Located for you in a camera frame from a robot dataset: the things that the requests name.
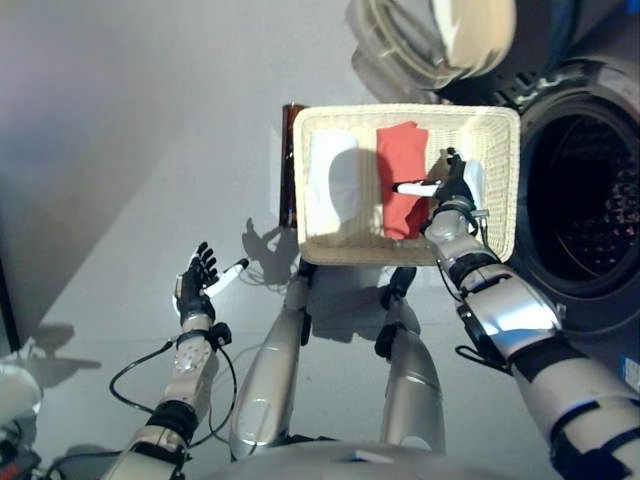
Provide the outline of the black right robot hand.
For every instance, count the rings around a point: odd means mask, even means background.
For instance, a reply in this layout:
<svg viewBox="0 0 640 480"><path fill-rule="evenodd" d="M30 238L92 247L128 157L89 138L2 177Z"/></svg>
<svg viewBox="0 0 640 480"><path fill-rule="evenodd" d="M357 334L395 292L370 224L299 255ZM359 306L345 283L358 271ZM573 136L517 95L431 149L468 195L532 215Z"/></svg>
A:
<svg viewBox="0 0 640 480"><path fill-rule="evenodd" d="M461 198L470 203L470 209L485 208L485 173L482 165L476 161L465 161L454 147L441 151L440 161L444 161L447 172L436 179L397 182L392 192L399 195L436 199L438 203Z"/></svg>

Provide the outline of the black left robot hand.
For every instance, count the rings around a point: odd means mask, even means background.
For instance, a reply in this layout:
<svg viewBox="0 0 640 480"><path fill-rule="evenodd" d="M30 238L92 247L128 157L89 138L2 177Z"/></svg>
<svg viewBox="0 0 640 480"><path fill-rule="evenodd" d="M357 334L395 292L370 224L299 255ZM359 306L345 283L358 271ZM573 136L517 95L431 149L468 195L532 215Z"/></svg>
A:
<svg viewBox="0 0 640 480"><path fill-rule="evenodd" d="M173 305L181 326L198 316L204 316L213 325L216 318L213 298L240 277L249 260L241 258L222 271L216 265L213 249L203 241L191 254L187 269L177 275Z"/></svg>

